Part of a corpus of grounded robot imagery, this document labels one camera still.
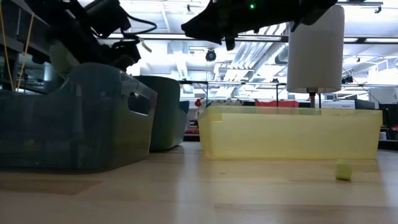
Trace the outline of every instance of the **wooden surface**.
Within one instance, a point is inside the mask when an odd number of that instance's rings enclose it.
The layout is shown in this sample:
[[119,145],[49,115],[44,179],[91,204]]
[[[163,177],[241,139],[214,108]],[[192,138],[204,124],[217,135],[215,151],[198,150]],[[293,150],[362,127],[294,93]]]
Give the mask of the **wooden surface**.
[[198,143],[90,175],[0,172],[1,224],[398,223],[398,154],[336,161],[211,161]]

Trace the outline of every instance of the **translucent yellow bin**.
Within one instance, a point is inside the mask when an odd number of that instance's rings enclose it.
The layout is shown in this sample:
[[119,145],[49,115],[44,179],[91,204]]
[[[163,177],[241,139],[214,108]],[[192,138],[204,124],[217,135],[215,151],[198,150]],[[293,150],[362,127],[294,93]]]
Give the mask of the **translucent yellow bin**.
[[211,106],[199,116],[214,159],[374,159],[382,111]]

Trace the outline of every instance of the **yellow string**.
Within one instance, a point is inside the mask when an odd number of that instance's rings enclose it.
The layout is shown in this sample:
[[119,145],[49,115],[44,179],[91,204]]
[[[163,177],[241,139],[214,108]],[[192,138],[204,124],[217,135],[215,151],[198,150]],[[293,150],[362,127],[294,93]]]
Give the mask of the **yellow string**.
[[8,68],[8,75],[9,75],[9,78],[10,78],[11,89],[13,91],[15,91],[14,84],[12,82],[10,63],[8,61],[8,52],[7,52],[7,43],[6,43],[6,31],[4,29],[4,21],[2,19],[2,7],[1,7],[1,4],[0,4],[0,22],[1,22],[2,41],[3,41],[3,45],[4,45],[4,53],[6,54],[6,63],[7,63],[7,68]]
[[22,67],[21,67],[21,73],[19,74],[19,80],[18,80],[18,86],[17,86],[17,91],[19,90],[19,87],[21,86],[21,79],[22,79],[22,74],[24,73],[24,68],[25,68],[25,61],[26,61],[26,56],[27,56],[27,48],[29,46],[29,41],[30,41],[30,34],[32,33],[32,26],[33,26],[33,20],[35,16],[32,13],[32,17],[30,18],[30,26],[29,26],[29,31],[27,33],[27,40],[25,44],[25,55],[24,55],[24,60],[22,61]]

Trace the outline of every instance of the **wall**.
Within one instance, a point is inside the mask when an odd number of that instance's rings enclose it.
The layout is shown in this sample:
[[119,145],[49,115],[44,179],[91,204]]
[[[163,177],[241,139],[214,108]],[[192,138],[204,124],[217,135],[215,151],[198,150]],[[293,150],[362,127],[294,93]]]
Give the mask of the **wall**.
[[376,108],[379,108],[378,102],[382,104],[398,103],[398,88],[372,88],[369,90],[369,101],[374,102]]

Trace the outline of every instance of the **ceiling camera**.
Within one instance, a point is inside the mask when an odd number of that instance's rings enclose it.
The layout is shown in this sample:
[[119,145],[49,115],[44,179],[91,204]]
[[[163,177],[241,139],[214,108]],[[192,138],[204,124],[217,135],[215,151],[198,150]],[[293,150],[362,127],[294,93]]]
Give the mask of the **ceiling camera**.
[[206,54],[206,61],[214,62],[216,60],[216,52],[213,49],[209,49]]

